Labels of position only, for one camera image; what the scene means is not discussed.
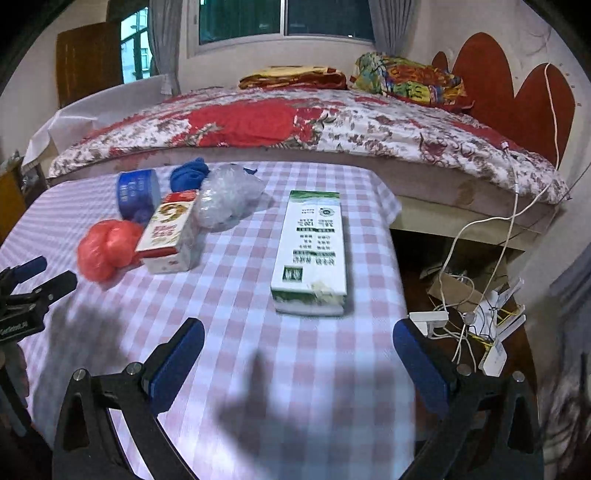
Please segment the blue cylindrical container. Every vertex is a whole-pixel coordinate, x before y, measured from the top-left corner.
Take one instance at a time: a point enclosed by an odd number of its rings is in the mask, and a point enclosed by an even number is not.
[[[117,202],[123,220],[146,226],[162,202],[156,171],[151,168],[119,174]]]

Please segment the folded blanket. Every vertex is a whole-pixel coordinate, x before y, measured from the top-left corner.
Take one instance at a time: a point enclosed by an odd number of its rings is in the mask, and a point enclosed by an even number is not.
[[[355,67],[352,80],[360,90],[449,110],[471,106],[462,79],[432,65],[370,52],[361,55]]]
[[[238,86],[243,90],[255,87],[313,87],[346,90],[347,78],[342,72],[331,67],[267,67],[244,77]]]

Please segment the red headboard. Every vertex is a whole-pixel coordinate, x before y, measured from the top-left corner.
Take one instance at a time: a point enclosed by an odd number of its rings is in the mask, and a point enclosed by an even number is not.
[[[442,51],[435,55],[433,65],[447,67],[447,57]],[[554,121],[544,77],[545,66],[544,63],[534,68],[515,96],[511,69],[503,49],[490,35],[477,33],[464,43],[453,73],[463,78],[466,91],[474,100],[470,110],[474,118],[556,165]],[[574,97],[558,68],[550,65],[547,74],[562,158],[573,123]]]

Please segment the blue gripper pad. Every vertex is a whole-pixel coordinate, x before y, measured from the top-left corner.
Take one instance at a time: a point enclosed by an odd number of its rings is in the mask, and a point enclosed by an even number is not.
[[[150,409],[155,416],[172,406],[204,343],[203,324],[189,318],[145,361],[142,389],[150,399]]]
[[[12,270],[12,275],[15,283],[23,283],[29,278],[33,278],[35,275],[44,272],[46,268],[47,260],[45,257],[37,257],[23,265],[15,267]]]
[[[456,388],[453,364],[429,343],[410,319],[400,320],[392,331],[396,353],[402,360],[428,411],[443,419]]]

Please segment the screw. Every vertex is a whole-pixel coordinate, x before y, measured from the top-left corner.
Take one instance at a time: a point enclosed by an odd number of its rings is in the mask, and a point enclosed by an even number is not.
[[[139,362],[133,362],[133,363],[129,364],[127,367],[125,367],[125,371],[129,375],[135,375],[135,374],[138,374],[142,370],[142,366],[143,365]]]
[[[463,377],[469,377],[472,375],[472,369],[466,364],[459,364],[456,367],[457,372]]]
[[[79,382],[80,380],[82,380],[84,377],[86,376],[86,370],[84,370],[83,368],[79,368],[78,370],[76,370],[74,372],[74,375],[72,375],[72,378],[74,380],[76,380],[77,382]]]
[[[513,372],[513,380],[515,380],[517,383],[523,383],[525,381],[525,375],[519,370],[517,372]]]

